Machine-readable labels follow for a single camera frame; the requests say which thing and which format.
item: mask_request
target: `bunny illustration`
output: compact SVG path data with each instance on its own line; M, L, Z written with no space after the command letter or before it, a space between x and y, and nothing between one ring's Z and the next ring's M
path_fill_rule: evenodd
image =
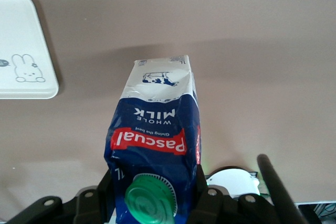
M12 62L15 65L16 81L18 82L45 82L41 70L30 55L13 55Z

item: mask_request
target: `red label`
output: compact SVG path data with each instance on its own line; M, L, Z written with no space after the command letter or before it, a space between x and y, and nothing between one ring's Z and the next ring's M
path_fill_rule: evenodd
M127 127L116 129L111 138L111 150L125 150L128 146L144 147L175 155L185 155L187 151L184 129L173 137L146 135Z
M197 141L196 141L196 162L201 164L201 128L197 126Z

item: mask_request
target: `green bottle cap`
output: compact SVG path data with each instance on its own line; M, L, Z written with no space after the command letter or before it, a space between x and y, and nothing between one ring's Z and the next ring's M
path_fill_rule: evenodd
M125 203L140 224L174 224L175 199L169 187L151 175L135 178Z

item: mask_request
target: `white tray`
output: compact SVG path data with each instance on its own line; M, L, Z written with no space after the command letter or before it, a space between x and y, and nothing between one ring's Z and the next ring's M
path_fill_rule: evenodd
M49 99L57 92L32 0L0 0L0 99Z

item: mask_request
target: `pascual logo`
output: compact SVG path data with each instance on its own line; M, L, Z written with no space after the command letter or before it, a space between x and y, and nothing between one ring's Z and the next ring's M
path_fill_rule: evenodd
M138 108L135 108L136 119L139 121L143 121L145 123L151 123L151 124L172 124L169 120L169 117L175 117L175 109L172 109L172 111L163 111L163 112L155 112L155 111L146 111L146 110L140 110Z
M111 150L125 150L130 146L144 147L174 155L185 155L187 151L184 129L173 137L151 136L128 127L116 129L111 137Z

